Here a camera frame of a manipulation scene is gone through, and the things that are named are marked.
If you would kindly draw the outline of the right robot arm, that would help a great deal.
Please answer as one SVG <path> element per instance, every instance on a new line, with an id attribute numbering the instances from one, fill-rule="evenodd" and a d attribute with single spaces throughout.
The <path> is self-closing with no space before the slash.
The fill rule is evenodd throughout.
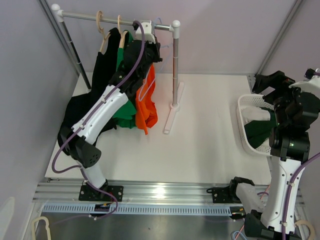
<path id="1" fill-rule="evenodd" d="M 257 74 L 252 91 L 273 91 L 263 100 L 274 107 L 276 127 L 271 130 L 271 183 L 266 204 L 256 193 L 254 183 L 235 177 L 227 191 L 232 202 L 241 202 L 246 216 L 244 233 L 249 238 L 264 240 L 297 240 L 294 210 L 299 181 L 305 167 L 317 156 L 309 158 L 308 129 L 320 113 L 320 98 L 313 94 L 320 87 L 320 70 L 309 68 L 306 81 L 296 82 L 282 71 L 270 75 Z"/>

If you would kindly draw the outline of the orange t shirt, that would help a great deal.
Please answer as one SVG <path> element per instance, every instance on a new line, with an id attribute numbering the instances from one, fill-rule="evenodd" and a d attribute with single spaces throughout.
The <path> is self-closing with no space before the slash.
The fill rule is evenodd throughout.
<path id="1" fill-rule="evenodd" d="M 152 128 L 158 122 L 158 114 L 152 96 L 156 88 L 156 73 L 152 65 L 143 80 L 143 85 L 136 92 L 135 97 L 135 125 L 148 135 L 148 129 Z"/>

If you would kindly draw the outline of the white and dark green shirt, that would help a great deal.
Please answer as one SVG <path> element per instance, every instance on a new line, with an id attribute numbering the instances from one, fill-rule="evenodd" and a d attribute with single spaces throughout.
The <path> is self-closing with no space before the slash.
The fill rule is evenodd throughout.
<path id="1" fill-rule="evenodd" d="M 250 146 L 254 149 L 269 147 L 271 130 L 277 126 L 275 112 L 265 107 L 248 106 L 241 114 Z"/>

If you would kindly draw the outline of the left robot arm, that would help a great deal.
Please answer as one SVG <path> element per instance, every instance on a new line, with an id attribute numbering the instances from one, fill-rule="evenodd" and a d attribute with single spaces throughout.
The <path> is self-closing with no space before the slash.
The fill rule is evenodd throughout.
<path id="1" fill-rule="evenodd" d="M 58 133 L 59 151 L 66 151 L 82 171 L 90 195 L 97 201 L 107 197 L 108 181 L 99 166 L 102 152 L 95 143 L 116 112 L 143 86 L 154 63 L 162 61 L 157 40 L 133 40 L 127 43 L 122 60 L 93 106 L 73 126 L 63 125 Z"/>

